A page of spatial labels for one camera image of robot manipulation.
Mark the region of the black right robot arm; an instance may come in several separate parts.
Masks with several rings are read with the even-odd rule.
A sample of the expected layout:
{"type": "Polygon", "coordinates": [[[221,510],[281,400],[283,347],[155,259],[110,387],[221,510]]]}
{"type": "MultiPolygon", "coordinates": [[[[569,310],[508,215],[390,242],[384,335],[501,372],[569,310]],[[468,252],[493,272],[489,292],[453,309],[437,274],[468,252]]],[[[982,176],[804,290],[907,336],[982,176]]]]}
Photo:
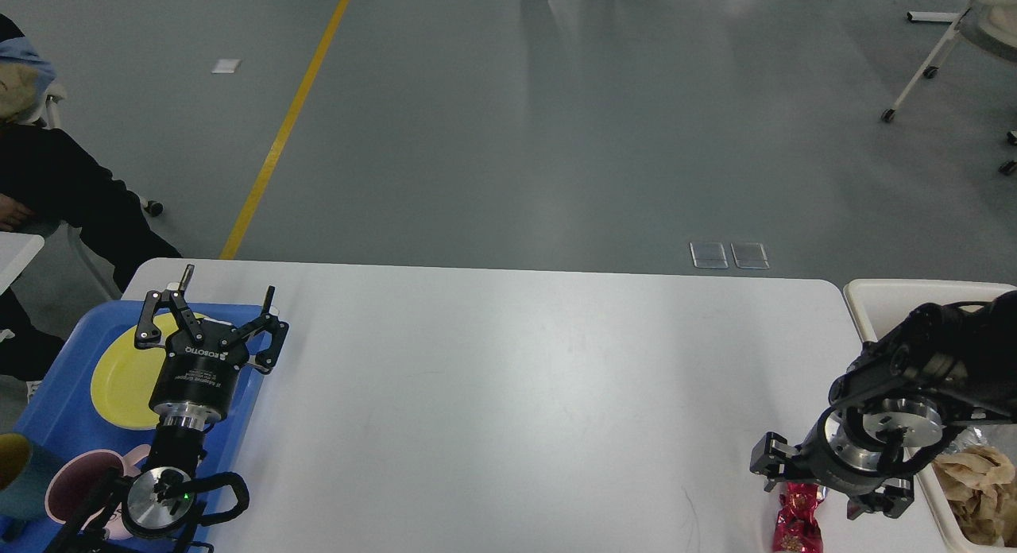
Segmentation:
{"type": "Polygon", "coordinates": [[[804,441],[769,432],[749,469],[778,483],[814,483],[849,499],[847,516],[898,518],[913,478],[968,426],[1015,422],[1016,296],[920,304],[866,342],[829,387],[804,441]]]}

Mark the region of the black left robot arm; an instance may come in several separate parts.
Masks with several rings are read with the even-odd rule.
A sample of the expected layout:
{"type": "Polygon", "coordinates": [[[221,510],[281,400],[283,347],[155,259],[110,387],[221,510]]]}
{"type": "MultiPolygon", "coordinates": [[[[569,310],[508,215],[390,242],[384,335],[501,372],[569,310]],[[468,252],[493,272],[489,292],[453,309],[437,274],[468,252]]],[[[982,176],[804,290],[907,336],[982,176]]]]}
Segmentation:
{"type": "Polygon", "coordinates": [[[270,375],[289,332],[273,314],[275,286],[254,319],[237,327],[196,318],[185,299],[194,272],[178,285],[152,290],[142,304],[133,344],[164,351],[149,411],[157,426],[139,472],[109,467],[87,488],[83,502],[48,543],[48,552],[123,552],[106,527],[118,516],[133,537],[167,539],[174,552],[200,547],[201,527],[228,523],[250,503],[240,474],[199,476],[207,433],[226,420],[244,368],[270,375]]]}

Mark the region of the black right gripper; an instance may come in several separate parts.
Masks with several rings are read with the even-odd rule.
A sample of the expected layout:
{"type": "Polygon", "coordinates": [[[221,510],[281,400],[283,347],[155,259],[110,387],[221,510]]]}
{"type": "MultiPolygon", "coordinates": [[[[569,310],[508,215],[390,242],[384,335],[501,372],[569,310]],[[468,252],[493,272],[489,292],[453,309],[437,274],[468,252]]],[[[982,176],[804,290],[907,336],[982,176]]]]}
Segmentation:
{"type": "Polygon", "coordinates": [[[900,518],[915,502],[913,476],[922,469],[908,460],[944,440],[944,420],[926,398],[830,408],[800,448],[767,432],[752,448],[749,472],[766,478],[766,493],[780,483],[818,483],[843,494],[861,494],[850,496],[847,520],[869,513],[900,518]]]}

